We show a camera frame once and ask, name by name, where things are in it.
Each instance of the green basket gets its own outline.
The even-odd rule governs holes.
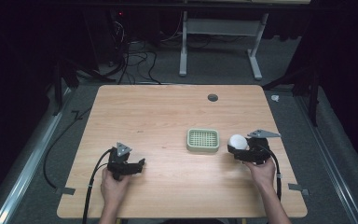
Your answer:
[[[219,133],[211,129],[190,129],[187,132],[187,149],[195,152],[216,152]]]

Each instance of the gray carpet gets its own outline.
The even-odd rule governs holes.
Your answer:
[[[131,49],[156,52],[158,57],[151,75],[161,83],[264,85],[284,74],[298,43],[298,40],[286,42],[281,42],[278,39],[263,40],[257,53],[263,79],[255,81],[250,64],[244,54],[245,50],[252,46],[253,40],[243,38],[237,41],[228,41],[229,39],[225,38],[224,42],[221,41],[223,37],[217,38],[219,40],[212,41],[206,48],[190,48],[188,50],[187,77],[178,76],[179,46],[162,45],[159,48],[147,46],[144,49],[143,45],[139,44]],[[193,47],[202,46],[202,44],[199,41],[190,43]],[[140,58],[138,56],[131,57],[128,74],[123,76],[122,84],[153,83],[153,81],[144,78],[147,77],[147,71],[153,62],[153,54],[148,53],[147,56],[147,61],[139,65],[137,65],[137,60]],[[103,71],[108,70],[106,64],[102,64],[101,67]],[[101,82],[81,79],[81,85],[74,90],[72,100],[62,112],[62,120],[52,137],[53,140],[74,120],[76,115],[73,113],[74,110],[81,113],[92,106],[100,85],[102,85]],[[312,128],[300,109],[299,98],[293,97],[287,88],[290,86],[266,91],[266,97],[282,134],[282,140],[297,181],[310,193],[310,195],[304,196],[308,214],[303,218],[292,219],[292,221],[294,223],[351,223],[324,165]],[[271,101],[271,94],[279,94],[280,101],[278,103]],[[317,130],[324,137],[324,142],[358,205],[358,156],[331,110],[323,91],[320,93],[319,101],[317,110],[319,127]],[[82,120],[77,121],[50,152],[47,163],[48,176],[59,187],[64,186],[69,175],[88,115],[87,113]],[[13,184],[31,152],[32,146],[25,148],[14,165],[12,173],[0,189],[0,204],[9,193],[10,184]],[[59,202],[60,196],[54,194],[52,188],[45,181],[40,164],[10,223],[79,223],[80,219],[57,217],[56,211]],[[266,223],[266,220],[250,218],[248,223]]]

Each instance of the table top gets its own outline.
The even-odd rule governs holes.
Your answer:
[[[208,100],[216,94],[218,100]],[[216,153],[186,149],[189,129],[214,129]],[[278,133],[259,86],[146,85],[102,86],[96,96],[66,187],[59,217],[82,217],[90,176],[103,153],[121,142],[131,147],[128,162],[145,158],[134,175],[118,217],[264,217],[261,197],[249,169],[227,152],[233,134],[263,129]],[[282,172],[282,205],[289,217],[307,214],[281,138],[269,138]],[[101,171],[89,203],[89,217],[103,209]]]

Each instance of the wire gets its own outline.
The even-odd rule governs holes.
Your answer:
[[[126,55],[126,57],[125,58],[123,58],[123,61],[125,62],[124,63],[124,67],[123,67],[123,69],[122,69],[122,73],[121,73],[121,75],[120,75],[120,79],[118,80],[118,85],[120,85],[120,83],[121,83],[121,80],[123,79],[123,76],[124,76],[124,74],[126,73],[126,71],[127,71],[127,67],[128,67],[128,65],[129,65],[129,57],[130,57],[130,55],[129,55],[129,48],[130,48],[130,45],[126,45],[126,52],[127,52],[127,55]]]
[[[124,27],[123,27],[123,25],[121,25],[121,23],[118,22],[118,21],[115,21],[115,24],[119,25],[119,26],[121,27],[121,30],[123,31],[123,32],[121,32],[121,41],[120,41],[120,44],[121,44],[121,43],[123,43],[123,41],[124,41],[124,35],[125,35],[125,33],[124,33]]]
[[[281,181],[282,174],[281,174],[281,170],[279,168],[278,159],[275,156],[275,154],[271,151],[271,149],[267,149],[260,145],[257,145],[257,146],[266,150],[269,153],[269,155],[271,155],[272,159],[275,161],[275,165],[277,166],[277,196],[278,196],[278,199],[281,200],[281,197],[282,197],[282,181]]]
[[[205,48],[206,46],[208,46],[211,41],[212,41],[212,38],[210,35],[190,35],[189,37],[192,37],[196,42],[201,42],[201,41],[205,41],[205,43],[203,43],[203,45],[201,46],[197,46],[197,47],[194,47],[194,46],[191,46],[188,42],[187,42],[187,46],[189,48],[192,48],[192,49],[203,49]]]
[[[160,40],[160,42],[168,41],[168,40],[171,40],[171,39],[175,39],[178,36],[181,36],[181,35],[177,35],[177,34],[178,34],[178,31],[179,31],[180,25],[182,23],[182,18],[183,18],[183,12],[180,14],[179,22],[178,22],[178,25],[176,27],[176,31],[173,33],[173,35],[171,35],[170,37],[168,37],[166,39]]]
[[[110,153],[111,151],[112,149],[108,149],[104,152],[104,154],[101,156],[101,158],[98,160],[97,164],[95,165],[94,171],[92,172],[91,178],[89,179],[89,188],[87,189],[86,202],[84,204],[84,211],[83,211],[83,224],[87,223],[87,213],[89,212],[91,190],[92,190],[92,185],[94,183],[94,176],[101,167],[107,164],[105,163],[100,165],[101,160],[106,156],[106,154]]]
[[[45,177],[46,182],[48,182],[48,184],[55,189],[55,191],[57,191],[57,186],[48,178],[48,174],[47,174],[47,161],[48,161],[48,155],[51,152],[51,150],[54,148],[54,146],[57,144],[58,140],[60,140],[62,138],[62,136],[80,119],[83,119],[82,117],[88,113],[91,110],[91,107],[88,108],[87,110],[85,110],[82,114],[80,114],[80,116],[78,116],[77,118],[75,118],[74,121],[72,121],[72,123],[70,123],[64,130],[63,132],[54,140],[54,142],[51,144],[51,146],[48,148],[48,151],[46,152],[46,156],[45,159],[43,161],[43,176]]]
[[[212,35],[211,36],[211,39],[214,40],[214,41],[220,41],[220,42],[223,42],[223,43],[233,43],[233,42],[237,42],[239,40],[242,40],[246,37],[246,35],[234,35],[232,36],[233,38],[230,39],[230,40],[225,40],[224,38],[217,38],[218,36],[221,36],[221,35]]]
[[[177,36],[175,38],[171,38],[169,40],[161,42],[161,45],[168,46],[168,47],[181,46],[182,45],[182,39],[178,39],[178,37],[180,37],[180,36]]]
[[[136,80],[135,80],[135,76],[131,73],[129,73],[128,71],[126,72],[127,75],[127,80],[129,81],[130,85],[135,85],[136,84]]]
[[[131,57],[137,57],[137,58],[141,59],[139,62],[134,63],[131,66],[137,65],[137,72],[142,78],[147,79],[147,80],[152,80],[152,81],[158,83],[159,85],[161,85],[161,82],[156,80],[156,79],[154,79],[152,77],[152,75],[151,75],[151,72],[152,72],[154,66],[156,65],[156,60],[157,60],[157,53],[156,52],[154,52],[154,51],[134,51],[134,52],[131,52],[129,54],[130,54]],[[149,57],[148,54],[153,54],[154,58],[153,58],[152,65],[149,67],[149,69],[147,71],[148,77],[145,77],[145,76],[142,75],[142,73],[140,72],[139,69],[140,69],[140,65],[142,63],[147,62],[147,58]]]

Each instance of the metal frame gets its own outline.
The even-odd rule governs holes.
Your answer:
[[[358,223],[358,206],[352,197],[351,190],[338,170],[336,162],[331,156],[327,145],[324,143],[322,135],[320,134],[319,130],[313,126],[312,121],[308,117],[308,109],[305,100],[302,97],[295,97],[295,99],[297,106],[300,108],[302,115],[307,121],[307,124],[313,133],[313,137],[318,144],[319,154],[321,156],[322,162],[324,163],[326,172],[330,176],[331,182],[336,189],[337,196],[341,200],[342,205],[347,212],[348,218],[350,219],[351,223]]]
[[[263,14],[260,21],[222,21],[208,19],[189,19],[187,11],[183,12],[182,49],[180,54],[179,76],[187,75],[187,34],[205,35],[248,35],[255,37],[252,49],[247,50],[249,62],[256,80],[261,80],[261,72],[255,57],[261,37],[269,17]]]
[[[66,89],[64,95],[70,95],[71,91],[69,88]],[[30,158],[25,163],[19,177],[17,178],[16,183],[11,189],[10,193],[7,196],[4,204],[0,209],[0,224],[9,223],[12,218],[14,212],[19,206],[22,197],[25,194],[25,191],[28,189],[36,171],[36,168],[39,162],[42,160],[43,155],[48,147],[48,143],[51,139],[51,136],[54,134],[55,129],[57,128],[58,123],[60,122],[62,117],[62,111],[59,111],[56,116],[51,116],[48,121],[48,126],[42,132],[40,136],[37,137],[36,146],[34,147],[34,151],[32,152]]]

